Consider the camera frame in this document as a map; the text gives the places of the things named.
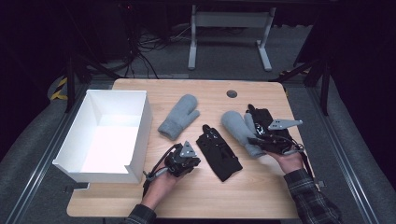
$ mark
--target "person's arm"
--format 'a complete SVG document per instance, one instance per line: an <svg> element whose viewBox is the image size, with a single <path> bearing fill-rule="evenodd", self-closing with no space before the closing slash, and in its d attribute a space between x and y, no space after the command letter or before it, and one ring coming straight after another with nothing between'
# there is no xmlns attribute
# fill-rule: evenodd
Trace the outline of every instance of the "person's arm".
<svg viewBox="0 0 396 224"><path fill-rule="evenodd" d="M267 152L279 163L285 173L292 199L303 223L342 223L341 213L337 206L318 191L314 181L306 172L300 153L281 156Z"/></svg>
<svg viewBox="0 0 396 224"><path fill-rule="evenodd" d="M157 205L172 191L175 184L182 178L175 177L169 172L155 178L149 185L146 195L142 202L137 204L131 214L123 221L122 224L149 224L154 223L157 215L154 210Z"/></svg>

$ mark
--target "shirt cuff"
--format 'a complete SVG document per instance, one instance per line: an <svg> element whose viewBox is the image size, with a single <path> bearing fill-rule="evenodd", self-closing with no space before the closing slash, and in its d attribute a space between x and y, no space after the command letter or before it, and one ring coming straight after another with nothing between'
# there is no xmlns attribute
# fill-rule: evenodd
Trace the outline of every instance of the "shirt cuff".
<svg viewBox="0 0 396 224"><path fill-rule="evenodd" d="M290 172L284 176L292 196L317 190L314 181L305 169Z"/></svg>
<svg viewBox="0 0 396 224"><path fill-rule="evenodd" d="M153 223L157 214L143 204L137 204L128 218L138 220L139 223Z"/></svg>

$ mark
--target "plaid sleeve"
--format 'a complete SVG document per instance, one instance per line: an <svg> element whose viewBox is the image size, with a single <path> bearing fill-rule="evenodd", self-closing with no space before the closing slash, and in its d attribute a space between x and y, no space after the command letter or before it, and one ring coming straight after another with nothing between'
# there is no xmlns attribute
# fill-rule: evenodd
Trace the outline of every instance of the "plaid sleeve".
<svg viewBox="0 0 396 224"><path fill-rule="evenodd" d="M291 172L284 177L303 223L342 223L337 206L318 191L305 169Z"/></svg>
<svg viewBox="0 0 396 224"><path fill-rule="evenodd" d="M157 215L142 204L137 204L131 214L121 224L149 224L154 223Z"/></svg>

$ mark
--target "round hole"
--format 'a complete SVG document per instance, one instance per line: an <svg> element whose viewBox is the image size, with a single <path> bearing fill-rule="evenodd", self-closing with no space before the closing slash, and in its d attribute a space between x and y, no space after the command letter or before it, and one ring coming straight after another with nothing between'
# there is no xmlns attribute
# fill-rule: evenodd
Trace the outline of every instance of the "round hole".
<svg viewBox="0 0 396 224"><path fill-rule="evenodd" d="M227 96L230 98L235 98L238 95L236 91L227 91Z"/></svg>

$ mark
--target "gray fabric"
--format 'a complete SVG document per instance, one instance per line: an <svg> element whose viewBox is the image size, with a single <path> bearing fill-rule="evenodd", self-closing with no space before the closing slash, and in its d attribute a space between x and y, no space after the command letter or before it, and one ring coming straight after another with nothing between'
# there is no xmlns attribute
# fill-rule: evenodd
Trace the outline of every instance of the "gray fabric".
<svg viewBox="0 0 396 224"><path fill-rule="evenodd" d="M245 113L244 120L245 120L245 123L246 123L247 127L250 129L250 131L252 133L255 133L256 132L256 127L254 126L254 121L253 121L253 117L251 116L251 114L250 113Z"/></svg>
<svg viewBox="0 0 396 224"><path fill-rule="evenodd" d="M227 111L221 117L222 125L227 131L239 142L239 145L247 150L252 158L259 158L265 155L265 152L257 146L253 146L248 142L248 137L255 138L254 133L246 125L242 116L233 110Z"/></svg>
<svg viewBox="0 0 396 224"><path fill-rule="evenodd" d="M195 110L198 101L195 96L186 94L172 108L165 121L158 128L158 132L175 141L181 132L186 129L198 116Z"/></svg>

